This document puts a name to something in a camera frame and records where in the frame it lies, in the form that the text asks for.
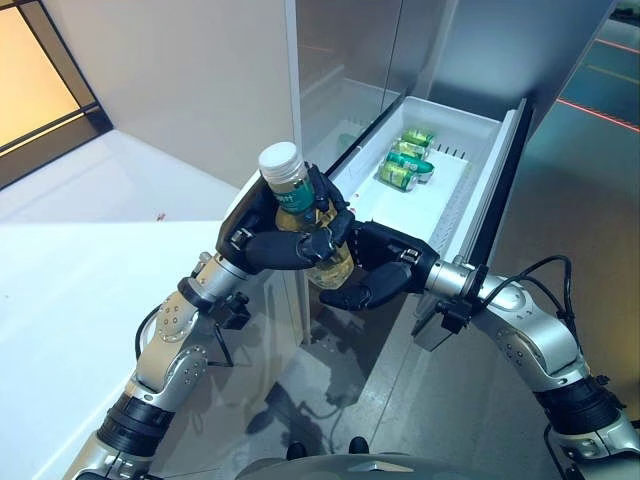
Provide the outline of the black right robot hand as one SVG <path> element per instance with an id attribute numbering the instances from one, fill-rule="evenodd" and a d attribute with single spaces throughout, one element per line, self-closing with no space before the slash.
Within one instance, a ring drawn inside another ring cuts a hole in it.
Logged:
<path id="1" fill-rule="evenodd" d="M 371 310 L 399 294 L 422 293 L 440 260 L 425 241 L 374 221 L 355 223 L 347 244 L 354 263 L 366 275 L 319 294 L 322 304 L 345 311 Z"/>

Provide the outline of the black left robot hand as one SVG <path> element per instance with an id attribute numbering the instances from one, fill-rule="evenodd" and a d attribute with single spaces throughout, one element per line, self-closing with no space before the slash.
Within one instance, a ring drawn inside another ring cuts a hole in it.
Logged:
<path id="1" fill-rule="evenodd" d="M 223 221 L 216 242 L 217 252 L 243 272 L 256 275 L 265 269 L 306 270 L 328 260 L 346 244 L 355 222 L 338 188 L 314 164 L 311 182 L 320 192 L 312 199 L 332 205 L 336 217 L 312 233 L 281 231 L 275 219 L 278 202 L 267 182 L 253 182 Z"/>

